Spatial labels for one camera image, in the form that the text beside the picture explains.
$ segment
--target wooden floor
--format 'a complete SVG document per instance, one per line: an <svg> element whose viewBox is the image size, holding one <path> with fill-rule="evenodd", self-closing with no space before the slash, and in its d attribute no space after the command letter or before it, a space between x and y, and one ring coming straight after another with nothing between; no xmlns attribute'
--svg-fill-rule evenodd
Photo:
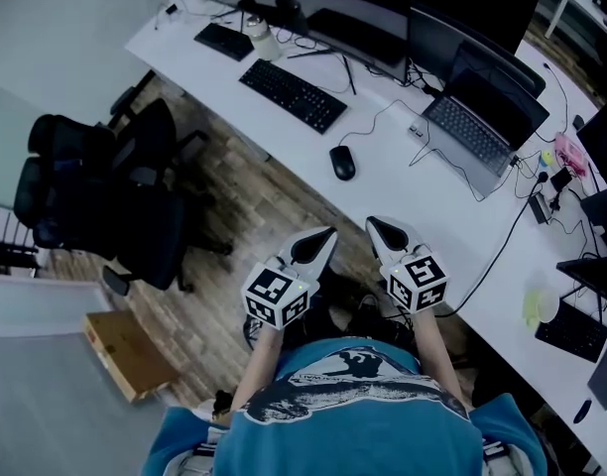
<svg viewBox="0 0 607 476"><path fill-rule="evenodd" d="M117 308L131 308L166 355L181 371L173 391L184 405L194 407L218 389L232 391L248 360L241 326L245 317L239 289L251 268L279 250L292 233L321 225L339 231L332 261L335 272L358 280L379 293L379 274L364 232L308 188L275 160L262 163L236 133L187 95L176 96L154 79L139 96L135 109L163 96L178 127L210 127L210 141L189 164L202 172L217 204L209 208L206 225L213 236L230 240L231 256L190 249L183 269L195 293L182 294L176 285L159 292L135 283L126 298L108 292ZM100 281L104 260L84 253L53 251L42 277ZM456 317L441 324L452 354L465 350L468 329ZM473 371L461 374L467 394Z"/></svg>

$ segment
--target white cube with marker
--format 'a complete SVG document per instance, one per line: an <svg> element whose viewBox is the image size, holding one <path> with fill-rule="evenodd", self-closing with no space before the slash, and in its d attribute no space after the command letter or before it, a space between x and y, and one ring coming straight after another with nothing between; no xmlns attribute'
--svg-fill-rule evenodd
<svg viewBox="0 0 607 476"><path fill-rule="evenodd" d="M431 308L444 301L449 275L434 253L407 255L391 267L382 267L387 292L410 313Z"/></svg>
<svg viewBox="0 0 607 476"><path fill-rule="evenodd" d="M244 308L249 315L281 330L309 309L318 283L314 286L258 263L242 286Z"/></svg>

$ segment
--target white desk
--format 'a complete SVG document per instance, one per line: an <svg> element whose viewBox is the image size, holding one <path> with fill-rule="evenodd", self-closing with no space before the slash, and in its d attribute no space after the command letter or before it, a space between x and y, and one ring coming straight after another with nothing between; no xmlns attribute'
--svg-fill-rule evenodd
<svg viewBox="0 0 607 476"><path fill-rule="evenodd" d="M192 12L212 5L200 0L185 2ZM239 14L231 16L234 24L230 26L239 27L239 19ZM184 14L175 22L162 18L155 31L152 20L127 49L244 133L359 226L364 227L369 215L393 216L413 224L451 273L447 301L458 305L501 246L524 203L513 196L516 172L502 188L478 203L467 183L435 154L408 168L422 147L407 131L417 116L397 103L379 116L372 135L347 138L344 144L352 152L357 174L351 181L341 181L334 175L328 155L341 137L350 131L370 130L374 115L397 98L418 112L431 98L418 89L373 77L351 60L358 94L349 89L335 94L349 109L321 136L238 82L257 59L255 53L236 62L196 43L193 37L207 23L207 18ZM297 50L289 46L290 54ZM563 96L543 68L544 61L552 63L525 43L517 56L546 79L540 103L550 116L540 133L551 139L564 126ZM277 65L322 87L337 91L347 87L345 69L333 55L281 58ZM587 121L595 107L557 67L554 69L570 103L568 121L577 112ZM570 126L568 135L574 137ZM547 145L534 137L520 156L544 147ZM532 180L520 178L518 193L526 195L532 186ZM572 196L562 197L558 217L568 230L583 216ZM607 412L593 401L586 419L572 424L590 397L586 383L594 364L537 341L521 316L523 296L531 284L543 281L559 292L571 289L572 280L558 272L555 264L577 258L582 245L579 229L566 236L557 224L539 226L527 210L504 254L460 316L542 395L607 471ZM592 251L591 242L587 250ZM593 298L587 295L579 303L586 309L595 308Z"/></svg>
<svg viewBox="0 0 607 476"><path fill-rule="evenodd" d="M592 21L594 21L601 30L603 30L607 34L607 25L604 21L605 14L599 9L592 1L590 0L569 0L572 2L578 9L580 9L584 14L589 16ZM561 18L561 14L563 14L563 9L565 9L568 0L561 0L557 5L556 10L554 11L554 16L550 21L550 25L548 25L548 29L546 30L545 37L548 39L552 34L554 27L556 27L559 19Z"/></svg>

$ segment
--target monitor stand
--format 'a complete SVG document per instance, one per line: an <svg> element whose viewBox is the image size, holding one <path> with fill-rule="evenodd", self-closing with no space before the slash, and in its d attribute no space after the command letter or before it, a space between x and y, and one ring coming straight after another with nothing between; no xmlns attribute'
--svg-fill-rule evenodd
<svg viewBox="0 0 607 476"><path fill-rule="evenodd" d="M350 65L347 62L347 58L342 53L334 50L333 48L328 48L327 50L317 50L313 52L299 53L298 55L292 55L287 57L288 59L300 59L301 57L313 57L316 55L331 55L334 53L338 53L343 58L343 65L345 65L345 70L347 71L347 77L350 80L350 86L352 87L352 93L356 95L356 88L354 87L354 80L352 79L352 71L350 70Z"/></svg>

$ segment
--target computer mouse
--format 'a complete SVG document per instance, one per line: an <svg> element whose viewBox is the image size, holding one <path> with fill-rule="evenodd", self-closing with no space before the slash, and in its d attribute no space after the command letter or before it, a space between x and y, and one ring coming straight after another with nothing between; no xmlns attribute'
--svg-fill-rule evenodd
<svg viewBox="0 0 607 476"><path fill-rule="evenodd" d="M592 406L592 401L590 399L586 399L586 401L583 403L583 406L581 406L581 409L579 410L577 415L574 417L574 420L572 422L581 423L581 421L588 414L588 411L590 411L590 406Z"/></svg>
<svg viewBox="0 0 607 476"><path fill-rule="evenodd" d="M354 178L356 168L349 148L345 146L334 147L330 150L330 159L332 160L334 174L338 179L348 181Z"/></svg>

